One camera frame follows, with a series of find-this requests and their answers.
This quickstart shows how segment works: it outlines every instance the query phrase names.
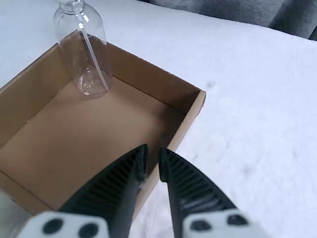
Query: clear plastic bottle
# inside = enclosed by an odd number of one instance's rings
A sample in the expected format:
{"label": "clear plastic bottle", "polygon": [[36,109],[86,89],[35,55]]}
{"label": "clear plastic bottle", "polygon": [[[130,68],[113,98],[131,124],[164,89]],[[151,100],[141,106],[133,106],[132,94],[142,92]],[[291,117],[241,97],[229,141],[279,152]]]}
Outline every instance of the clear plastic bottle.
{"label": "clear plastic bottle", "polygon": [[84,0],[55,0],[58,43],[70,76],[85,95],[103,96],[112,86],[103,21]]}

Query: gray fabric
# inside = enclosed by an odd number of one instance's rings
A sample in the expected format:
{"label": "gray fabric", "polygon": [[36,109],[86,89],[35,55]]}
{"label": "gray fabric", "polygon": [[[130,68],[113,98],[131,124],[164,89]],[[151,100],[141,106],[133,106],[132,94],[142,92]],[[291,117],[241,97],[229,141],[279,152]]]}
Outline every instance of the gray fabric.
{"label": "gray fabric", "polygon": [[142,1],[207,16],[270,27],[292,35],[317,40],[317,0]]}
{"label": "gray fabric", "polygon": [[317,26],[316,0],[286,0],[270,28],[309,38]]}

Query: brown cardboard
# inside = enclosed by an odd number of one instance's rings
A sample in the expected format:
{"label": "brown cardboard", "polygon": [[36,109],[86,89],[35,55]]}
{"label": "brown cardboard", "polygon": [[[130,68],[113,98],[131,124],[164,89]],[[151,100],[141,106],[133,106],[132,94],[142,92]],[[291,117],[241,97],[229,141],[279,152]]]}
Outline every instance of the brown cardboard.
{"label": "brown cardboard", "polygon": [[0,90],[0,187],[32,213],[58,209],[147,143],[150,176],[138,212],[159,178],[158,148],[175,150],[204,103],[205,92],[187,82],[113,45],[108,52],[115,77],[104,97],[77,91],[57,45]]}

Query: bottle base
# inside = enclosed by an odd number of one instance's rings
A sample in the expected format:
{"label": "bottle base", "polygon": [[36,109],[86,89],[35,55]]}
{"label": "bottle base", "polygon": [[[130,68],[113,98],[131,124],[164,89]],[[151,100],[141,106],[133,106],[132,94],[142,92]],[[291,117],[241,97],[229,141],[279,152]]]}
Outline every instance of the bottle base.
{"label": "bottle base", "polygon": [[[107,73],[102,70],[101,72],[106,80],[108,78]],[[107,92],[96,70],[88,70],[81,75],[77,86],[82,94],[95,98],[102,97]]]}

